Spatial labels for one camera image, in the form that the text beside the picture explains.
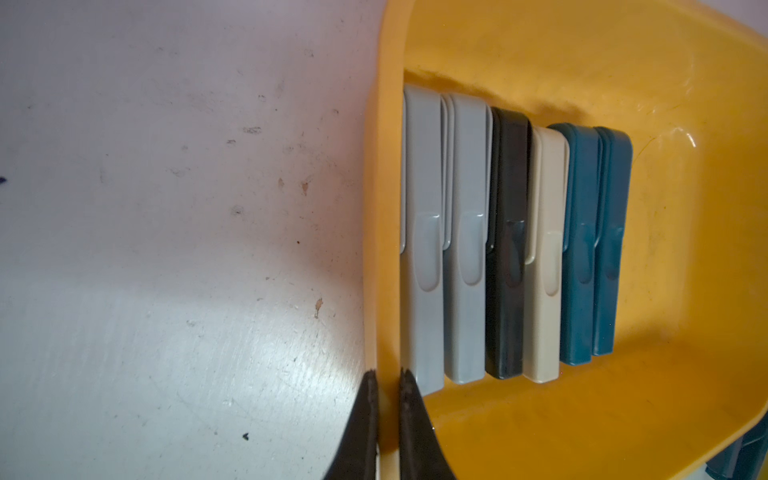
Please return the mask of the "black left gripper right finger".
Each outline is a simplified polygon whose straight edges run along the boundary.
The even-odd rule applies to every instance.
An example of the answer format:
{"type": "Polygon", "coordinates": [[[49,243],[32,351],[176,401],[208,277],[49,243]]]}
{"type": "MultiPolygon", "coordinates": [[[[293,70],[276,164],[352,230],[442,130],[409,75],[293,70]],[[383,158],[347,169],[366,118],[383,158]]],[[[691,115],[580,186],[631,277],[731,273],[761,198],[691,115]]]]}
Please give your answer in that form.
{"type": "Polygon", "coordinates": [[[410,370],[401,371],[399,382],[399,470],[402,480],[456,478],[410,370]]]}

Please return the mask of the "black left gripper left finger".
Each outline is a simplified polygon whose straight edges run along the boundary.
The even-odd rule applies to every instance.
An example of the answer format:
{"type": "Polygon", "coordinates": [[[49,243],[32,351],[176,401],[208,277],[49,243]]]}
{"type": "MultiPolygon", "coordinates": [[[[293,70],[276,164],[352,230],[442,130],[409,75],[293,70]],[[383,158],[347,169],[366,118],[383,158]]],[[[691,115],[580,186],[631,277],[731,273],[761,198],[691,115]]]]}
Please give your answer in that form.
{"type": "Polygon", "coordinates": [[[324,479],[374,480],[378,455],[379,391],[374,369],[364,373],[344,433],[324,479]]]}

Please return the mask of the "teal pruning pliers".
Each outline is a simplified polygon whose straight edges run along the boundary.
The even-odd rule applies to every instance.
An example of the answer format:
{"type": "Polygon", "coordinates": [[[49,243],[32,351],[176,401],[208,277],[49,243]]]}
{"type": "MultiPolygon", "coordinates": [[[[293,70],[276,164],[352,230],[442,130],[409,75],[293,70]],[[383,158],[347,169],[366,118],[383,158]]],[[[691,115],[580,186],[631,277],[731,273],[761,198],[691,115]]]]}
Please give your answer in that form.
{"type": "Polygon", "coordinates": [[[599,191],[599,140],[595,129],[556,123],[569,147],[562,250],[560,361],[591,361],[595,287],[595,242],[599,191]]]}

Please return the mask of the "grey pruning pliers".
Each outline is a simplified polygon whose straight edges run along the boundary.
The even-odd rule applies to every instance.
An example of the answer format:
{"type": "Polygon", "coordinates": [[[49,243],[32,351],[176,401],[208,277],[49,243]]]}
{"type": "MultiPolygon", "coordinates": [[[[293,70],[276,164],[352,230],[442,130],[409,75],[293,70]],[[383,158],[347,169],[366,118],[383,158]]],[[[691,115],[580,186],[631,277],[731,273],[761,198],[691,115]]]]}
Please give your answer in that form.
{"type": "Polygon", "coordinates": [[[400,234],[401,364],[423,396],[444,387],[441,96],[403,91],[400,234]]]}
{"type": "Polygon", "coordinates": [[[492,120],[484,100],[450,93],[447,160],[452,168],[450,242],[444,250],[445,373],[456,384],[485,375],[486,242],[492,120]]]}

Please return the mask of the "black pruning pliers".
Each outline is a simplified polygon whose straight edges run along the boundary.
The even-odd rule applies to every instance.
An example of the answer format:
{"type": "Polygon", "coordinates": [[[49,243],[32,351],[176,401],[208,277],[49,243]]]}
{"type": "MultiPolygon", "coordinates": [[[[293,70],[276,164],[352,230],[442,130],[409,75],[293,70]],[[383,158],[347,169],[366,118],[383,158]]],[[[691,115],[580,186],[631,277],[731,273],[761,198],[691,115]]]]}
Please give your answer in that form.
{"type": "Polygon", "coordinates": [[[522,373],[531,124],[519,112],[491,113],[486,371],[504,380],[522,373]]]}

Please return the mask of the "beige pruning pliers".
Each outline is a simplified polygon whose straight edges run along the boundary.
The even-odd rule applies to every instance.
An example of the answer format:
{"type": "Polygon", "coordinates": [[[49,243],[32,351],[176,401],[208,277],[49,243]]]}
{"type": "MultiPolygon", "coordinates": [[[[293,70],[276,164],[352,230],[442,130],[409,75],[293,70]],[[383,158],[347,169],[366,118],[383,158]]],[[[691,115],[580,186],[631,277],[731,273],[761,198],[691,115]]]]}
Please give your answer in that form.
{"type": "Polygon", "coordinates": [[[562,250],[569,147],[558,131],[534,126],[528,180],[523,375],[559,376],[562,250]]]}

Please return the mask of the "yellow storage tray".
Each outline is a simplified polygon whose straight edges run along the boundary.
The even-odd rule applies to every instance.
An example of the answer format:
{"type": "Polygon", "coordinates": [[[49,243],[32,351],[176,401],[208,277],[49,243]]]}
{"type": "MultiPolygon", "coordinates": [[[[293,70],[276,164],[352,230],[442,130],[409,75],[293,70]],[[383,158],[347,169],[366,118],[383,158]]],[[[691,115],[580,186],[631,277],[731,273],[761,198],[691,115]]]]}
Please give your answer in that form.
{"type": "Polygon", "coordinates": [[[695,1],[390,1],[365,117],[365,364],[400,475],[402,87],[482,96],[633,144],[613,353],[550,383],[447,385],[460,479],[672,479],[767,409],[767,41],[695,1]]]}

